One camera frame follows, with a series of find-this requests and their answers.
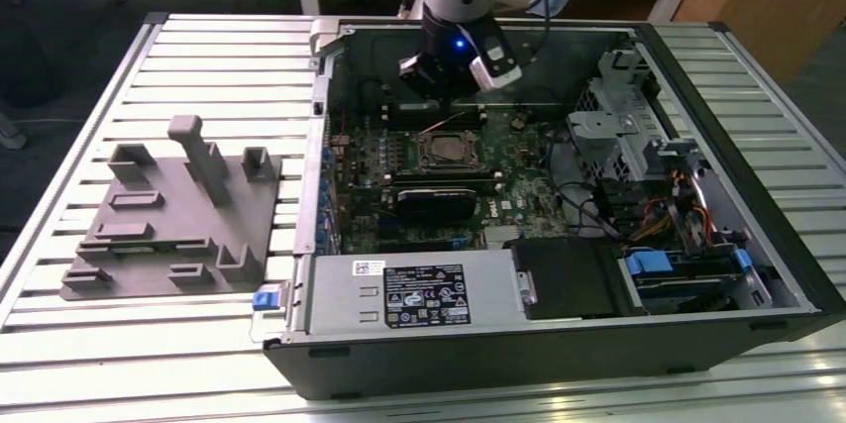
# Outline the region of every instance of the red wire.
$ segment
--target red wire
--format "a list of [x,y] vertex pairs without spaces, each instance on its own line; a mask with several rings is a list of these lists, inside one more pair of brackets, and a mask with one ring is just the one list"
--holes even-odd
[[447,119],[444,119],[440,123],[435,123],[432,124],[428,128],[425,128],[423,131],[420,131],[417,133],[419,134],[425,134],[428,133],[432,129],[439,128],[440,126],[443,126],[444,124],[447,124],[449,121],[452,121],[455,118],[457,118],[459,116],[461,116],[464,114],[464,112],[460,112],[457,114],[453,114],[452,116],[449,116]]
[[711,223],[711,213],[708,212],[705,208],[695,206],[695,205],[692,209],[696,210],[701,214],[701,217],[704,218],[704,224],[703,224],[704,242],[708,244],[708,246],[713,245],[713,242],[711,241],[711,230],[713,228],[713,224]]
[[651,206],[657,202],[663,202],[663,200],[665,200],[665,198],[652,198],[651,200],[645,202],[645,206],[643,207],[643,224],[644,225],[645,225],[645,220],[648,219],[647,215],[648,215],[648,210],[651,209]]

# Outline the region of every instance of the floor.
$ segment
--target floor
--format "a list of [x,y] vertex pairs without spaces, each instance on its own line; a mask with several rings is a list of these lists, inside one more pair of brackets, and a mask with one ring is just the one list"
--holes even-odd
[[[321,0],[331,14],[389,15],[399,0]],[[29,139],[18,151],[0,148],[0,260],[38,202],[144,16],[182,13],[297,14],[298,0],[0,0],[2,22],[22,22],[37,36],[62,92],[33,109],[0,103]],[[786,88],[802,111],[840,153],[846,136],[846,30],[832,36]]]

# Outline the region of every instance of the robotic arm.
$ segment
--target robotic arm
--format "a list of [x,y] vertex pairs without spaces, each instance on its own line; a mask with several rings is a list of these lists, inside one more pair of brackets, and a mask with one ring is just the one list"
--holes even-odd
[[[499,89],[521,76],[517,54],[493,19],[493,1],[424,0],[420,51],[400,62],[399,76],[444,108],[455,98]],[[523,5],[536,6],[537,0],[527,1]],[[565,0],[555,1],[552,10],[560,10]]]

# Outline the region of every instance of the motherboard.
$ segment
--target motherboard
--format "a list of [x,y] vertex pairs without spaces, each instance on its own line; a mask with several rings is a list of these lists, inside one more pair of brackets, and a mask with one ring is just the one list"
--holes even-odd
[[567,233],[552,123],[507,105],[456,108],[431,124],[391,113],[341,118],[332,135],[344,254],[497,249]]

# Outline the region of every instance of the circuit board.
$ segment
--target circuit board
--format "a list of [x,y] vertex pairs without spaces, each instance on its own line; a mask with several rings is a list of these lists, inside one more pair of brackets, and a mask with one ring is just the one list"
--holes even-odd
[[480,194],[472,218],[447,226],[403,223],[385,203],[395,193],[385,176],[419,166],[420,133],[389,131],[364,117],[348,134],[333,136],[343,253],[389,253],[393,247],[404,250],[408,243],[432,244],[431,251],[444,246],[451,250],[495,248],[500,243],[491,243],[492,231],[513,239],[564,235],[565,220],[541,162],[545,124],[523,120],[512,107],[488,108],[481,127],[459,133],[475,138],[477,162],[500,181],[491,193]]

